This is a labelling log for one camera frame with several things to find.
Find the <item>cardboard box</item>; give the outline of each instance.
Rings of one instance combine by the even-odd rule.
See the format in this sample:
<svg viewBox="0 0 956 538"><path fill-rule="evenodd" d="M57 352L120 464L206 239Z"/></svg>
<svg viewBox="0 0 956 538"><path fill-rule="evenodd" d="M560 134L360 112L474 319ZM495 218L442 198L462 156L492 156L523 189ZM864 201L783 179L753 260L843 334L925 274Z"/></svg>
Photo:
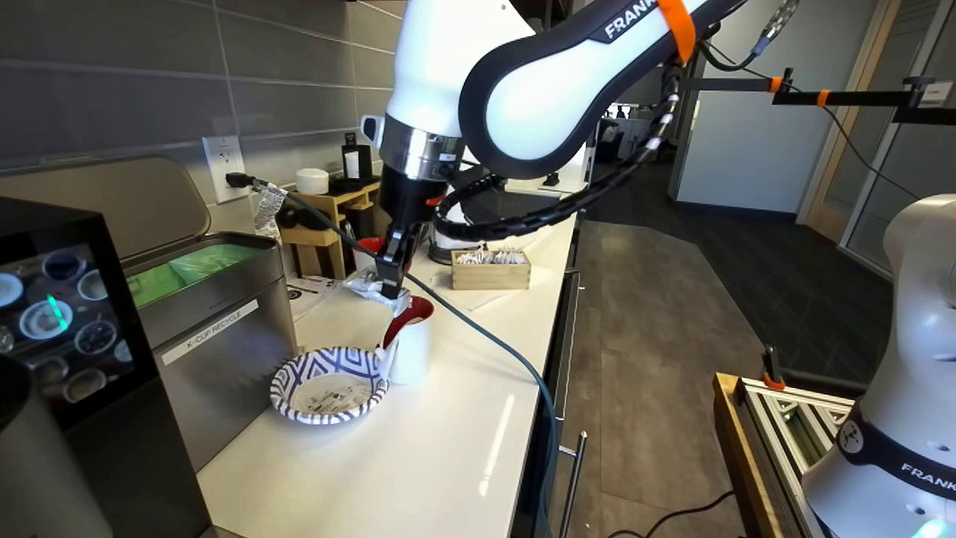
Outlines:
<svg viewBox="0 0 956 538"><path fill-rule="evenodd" d="M451 258L454 289L529 289L530 260L523 251L456 251Z"/></svg>

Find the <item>bottle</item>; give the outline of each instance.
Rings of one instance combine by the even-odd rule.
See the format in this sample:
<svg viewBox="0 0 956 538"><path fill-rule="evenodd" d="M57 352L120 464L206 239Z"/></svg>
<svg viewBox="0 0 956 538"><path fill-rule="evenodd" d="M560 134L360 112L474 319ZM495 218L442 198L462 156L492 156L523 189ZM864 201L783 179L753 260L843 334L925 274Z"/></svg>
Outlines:
<svg viewBox="0 0 956 538"><path fill-rule="evenodd" d="M344 179L371 179L371 147L354 144L354 132L345 132L341 144L341 174Z"/></svg>

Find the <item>countertop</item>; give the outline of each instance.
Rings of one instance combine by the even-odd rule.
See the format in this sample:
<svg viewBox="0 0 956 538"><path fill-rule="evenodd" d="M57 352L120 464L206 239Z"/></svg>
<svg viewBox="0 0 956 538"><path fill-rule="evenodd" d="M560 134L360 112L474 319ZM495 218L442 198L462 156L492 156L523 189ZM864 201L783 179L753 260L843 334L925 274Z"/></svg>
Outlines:
<svg viewBox="0 0 956 538"><path fill-rule="evenodd" d="M574 218L520 246L529 289L448 289L448 267L412 274L436 288L542 370ZM377 348L389 310L344 288L293 303L305 351ZM305 428L266 410L208 466L199 488L214 527L245 538L495 538L508 534L538 407L530 378L495 345L436 304L430 375L390 387L363 418Z"/></svg>

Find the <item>backsplash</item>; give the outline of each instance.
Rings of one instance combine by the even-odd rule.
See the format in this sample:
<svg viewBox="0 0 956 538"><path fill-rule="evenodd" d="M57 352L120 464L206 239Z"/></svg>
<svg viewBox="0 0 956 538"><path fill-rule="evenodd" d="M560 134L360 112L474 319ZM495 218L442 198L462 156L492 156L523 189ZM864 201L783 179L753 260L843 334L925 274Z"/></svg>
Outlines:
<svg viewBox="0 0 956 538"><path fill-rule="evenodd" d="M166 156L211 203L208 134L238 134L275 182L336 170L344 132L384 112L401 16L402 0L2 0L0 174Z"/></svg>

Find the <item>patterned bowl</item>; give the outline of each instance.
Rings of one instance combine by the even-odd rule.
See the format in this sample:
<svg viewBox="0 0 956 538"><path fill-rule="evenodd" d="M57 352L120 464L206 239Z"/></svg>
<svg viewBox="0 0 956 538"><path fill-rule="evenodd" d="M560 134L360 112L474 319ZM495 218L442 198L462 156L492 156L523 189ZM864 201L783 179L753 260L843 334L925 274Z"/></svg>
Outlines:
<svg viewBox="0 0 956 538"><path fill-rule="evenodd" d="M272 407L300 425L344 425L366 416L384 398L372 351L323 348L275 370Z"/></svg>

